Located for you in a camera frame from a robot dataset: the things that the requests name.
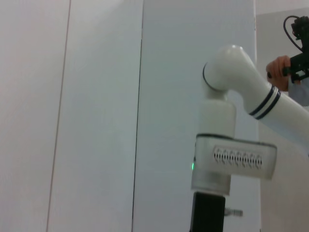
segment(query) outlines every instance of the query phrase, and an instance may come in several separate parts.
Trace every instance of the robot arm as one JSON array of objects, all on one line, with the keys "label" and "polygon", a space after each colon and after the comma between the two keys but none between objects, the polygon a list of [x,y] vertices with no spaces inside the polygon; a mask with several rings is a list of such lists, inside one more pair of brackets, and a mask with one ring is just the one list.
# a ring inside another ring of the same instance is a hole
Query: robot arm
[{"label": "robot arm", "polygon": [[256,70],[249,56],[238,46],[221,49],[203,71],[205,96],[225,95],[235,90],[248,114],[278,134],[305,148],[309,146],[309,112],[274,86]]},{"label": "robot arm", "polygon": [[205,65],[202,87],[205,99],[192,167],[190,232],[222,232],[231,175],[271,179],[277,155],[274,145],[234,139],[236,109],[227,92],[238,92],[249,115],[305,148],[309,112],[261,77],[249,56],[235,45],[222,48]]}]

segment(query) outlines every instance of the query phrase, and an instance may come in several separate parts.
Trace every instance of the finger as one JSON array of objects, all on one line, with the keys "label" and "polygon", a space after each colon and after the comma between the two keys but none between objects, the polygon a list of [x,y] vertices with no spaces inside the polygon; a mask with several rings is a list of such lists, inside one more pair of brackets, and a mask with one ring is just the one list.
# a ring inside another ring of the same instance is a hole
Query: finger
[{"label": "finger", "polygon": [[283,68],[286,67],[285,62],[286,62],[286,60],[285,60],[284,57],[279,58],[278,66],[279,66],[280,77],[283,77]]},{"label": "finger", "polygon": [[291,66],[291,59],[288,56],[284,56],[283,60],[284,60],[284,66],[285,67],[290,67]]},{"label": "finger", "polygon": [[278,79],[280,78],[279,61],[278,61],[278,59],[276,59],[276,60],[274,61],[273,72],[274,72],[273,78],[274,78],[275,80],[278,80]]},{"label": "finger", "polygon": [[267,70],[268,72],[270,73],[270,76],[271,78],[267,75],[267,80],[268,82],[270,82],[271,84],[273,84],[273,82],[275,81],[276,79],[276,74],[274,72],[274,65],[273,65],[274,62],[271,62],[268,67],[267,67]]},{"label": "finger", "polygon": [[267,80],[268,82],[271,81],[272,79],[272,75],[273,75],[273,71],[272,71],[272,66],[271,66],[272,62],[270,62],[267,66],[266,66],[266,72],[267,72]]}]

